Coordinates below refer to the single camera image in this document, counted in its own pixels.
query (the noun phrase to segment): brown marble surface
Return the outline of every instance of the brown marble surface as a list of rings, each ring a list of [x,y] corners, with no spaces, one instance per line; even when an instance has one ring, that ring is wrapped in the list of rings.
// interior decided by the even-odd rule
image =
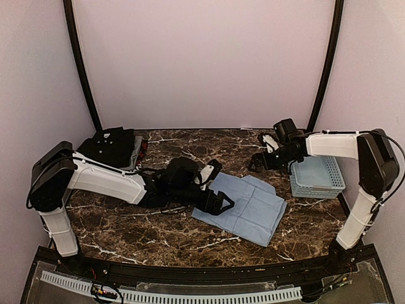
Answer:
[[[287,174],[253,174],[247,165],[262,151],[259,130],[139,131],[149,139],[143,166],[166,167],[172,158],[188,156],[203,168],[210,159],[222,172],[253,175],[275,186],[287,202],[278,229],[267,248],[191,217],[191,207],[170,205],[148,210],[86,191],[72,194],[68,214],[84,255],[144,265],[229,267],[279,263],[327,254],[327,246],[345,221],[337,199],[293,198]]]

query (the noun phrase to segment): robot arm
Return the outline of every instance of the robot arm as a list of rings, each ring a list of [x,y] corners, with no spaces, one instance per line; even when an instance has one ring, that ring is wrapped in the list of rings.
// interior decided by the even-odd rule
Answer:
[[[390,143],[382,136],[385,135],[384,131],[303,134],[291,119],[282,120],[274,129],[283,146],[272,153],[253,155],[250,170],[257,172],[285,168],[290,162],[302,162],[305,156],[358,160],[359,194],[336,239],[345,250],[354,247],[377,215],[375,207],[399,175],[399,164]]]
[[[180,157],[173,159],[166,169],[129,172],[91,160],[75,152],[69,142],[61,142],[34,165],[27,208],[39,212],[57,250],[68,257],[78,253],[65,210],[71,190],[92,191],[145,208],[164,207],[176,201],[219,215],[234,206],[225,193],[205,189],[220,170],[221,164],[216,160],[199,171],[194,161]]]

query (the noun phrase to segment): white vent grille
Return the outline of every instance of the white vent grille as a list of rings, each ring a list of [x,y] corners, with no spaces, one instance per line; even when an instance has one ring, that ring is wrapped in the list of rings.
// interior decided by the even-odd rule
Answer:
[[[91,296],[91,283],[86,281],[71,279],[45,270],[42,272],[41,280],[80,295]],[[114,292],[110,288],[105,288],[105,290]],[[120,292],[124,297],[124,302],[127,304],[267,304],[299,300],[302,298],[300,287],[265,291],[262,293],[221,296],[182,296],[178,294],[141,293],[123,288],[120,288]]]

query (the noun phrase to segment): blue towel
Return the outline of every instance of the blue towel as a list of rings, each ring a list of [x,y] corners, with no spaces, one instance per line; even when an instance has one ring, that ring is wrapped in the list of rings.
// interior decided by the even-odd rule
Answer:
[[[267,247],[287,206],[275,195],[275,188],[250,175],[240,179],[224,173],[209,188],[215,193],[223,191],[235,206],[218,216],[195,208],[192,217]]]

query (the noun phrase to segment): plastic basket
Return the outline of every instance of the plastic basket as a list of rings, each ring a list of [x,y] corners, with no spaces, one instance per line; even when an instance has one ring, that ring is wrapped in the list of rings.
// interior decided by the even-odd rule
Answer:
[[[332,156],[306,157],[291,165],[291,173],[291,192],[298,198],[336,198],[346,187]]]

